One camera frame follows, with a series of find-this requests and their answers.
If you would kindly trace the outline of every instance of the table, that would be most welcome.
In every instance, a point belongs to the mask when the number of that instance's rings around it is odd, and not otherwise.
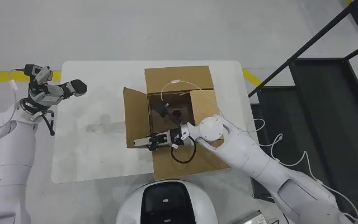
[[[58,106],[52,181],[68,183],[152,173],[152,153],[126,147],[123,88],[146,93],[145,68],[174,66],[209,66],[218,105],[225,118],[246,129],[252,113],[239,62],[65,62],[61,82],[80,79],[87,85],[87,93],[63,100]],[[93,131],[93,125],[103,123],[114,125],[115,130]],[[254,129],[253,122],[249,123],[249,129]]]

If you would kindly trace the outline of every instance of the box flap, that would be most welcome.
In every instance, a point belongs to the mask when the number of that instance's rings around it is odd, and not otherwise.
[[[124,115],[127,148],[133,141],[150,135],[147,94],[124,87]]]
[[[205,94],[215,103],[215,105],[200,90],[190,91],[192,112],[194,114],[195,125],[214,114],[219,115],[216,105],[216,95],[214,90],[204,90]]]
[[[214,88],[209,66],[188,66],[169,68],[145,69],[147,93],[160,93],[163,87],[172,80],[191,82],[201,89]],[[195,90],[196,87],[188,83],[176,83],[165,88],[164,92]]]
[[[223,140],[213,142],[217,147],[223,143]],[[224,161],[216,157],[209,150],[197,144],[196,155],[188,164],[180,164],[173,160],[170,154],[170,148],[161,148],[153,152],[153,168],[155,180],[177,178],[201,172],[210,172],[230,168]],[[190,146],[180,146],[174,151],[176,158],[187,160],[192,155],[194,148]]]

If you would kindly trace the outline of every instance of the cardboard box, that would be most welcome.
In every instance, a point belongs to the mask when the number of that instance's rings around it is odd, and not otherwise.
[[[147,94],[129,88],[123,90],[128,148],[134,148],[135,139],[179,127],[180,124],[173,122],[169,116],[162,118],[151,110],[154,105],[161,103],[162,88],[171,80],[187,81],[199,86],[216,103],[214,85],[208,66],[145,69],[145,80]],[[163,99],[169,103],[169,111],[179,109],[182,112],[181,123],[190,122],[197,125],[204,118],[219,113],[217,107],[200,90],[187,83],[168,85],[163,91]],[[217,147],[222,143],[221,139],[212,144]],[[229,168],[225,162],[199,144],[197,144],[194,159],[188,164],[174,161],[170,150],[170,147],[166,147],[153,152],[156,180]],[[187,160],[193,150],[193,147],[179,146],[174,154],[179,160]]]

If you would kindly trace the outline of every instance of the gray floor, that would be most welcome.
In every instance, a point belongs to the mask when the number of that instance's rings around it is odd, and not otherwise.
[[[238,60],[261,79],[283,63],[344,6],[340,0],[5,0],[0,6],[0,71],[26,63],[61,69],[66,60]],[[357,48],[358,29],[342,21],[306,57],[341,57]],[[356,69],[358,60],[352,60]],[[271,85],[291,84],[284,71]],[[26,83],[18,83],[19,95]],[[247,82],[248,89],[253,86]],[[0,83],[0,110],[12,102]],[[33,223],[114,223],[125,197],[152,175],[54,184],[53,138],[41,124],[27,185]],[[235,170],[184,178],[212,198],[219,222],[255,209],[271,221],[274,204],[251,198]]]

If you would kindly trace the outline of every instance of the yellow stripe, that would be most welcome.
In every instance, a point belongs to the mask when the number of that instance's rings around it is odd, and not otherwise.
[[[261,80],[259,80],[254,74],[252,74],[251,72],[249,72],[247,69],[242,69],[242,72],[244,74],[244,78],[249,81],[251,84],[253,84],[254,86],[258,86],[261,83]]]
[[[244,78],[252,83],[254,86],[258,86],[261,83],[254,74],[249,72],[247,69],[242,69],[244,74]],[[11,79],[15,80],[16,82],[28,82],[30,80],[29,76],[25,76],[23,72],[12,72]],[[53,81],[60,81],[61,80],[61,71],[54,71],[53,74]],[[8,72],[0,72],[0,82],[7,82],[8,81]]]
[[[25,76],[23,72],[11,72],[11,79],[16,82],[28,82],[30,80],[29,76]],[[61,71],[54,71],[52,80],[60,81],[61,79]],[[8,72],[0,72],[0,82],[7,82]]]

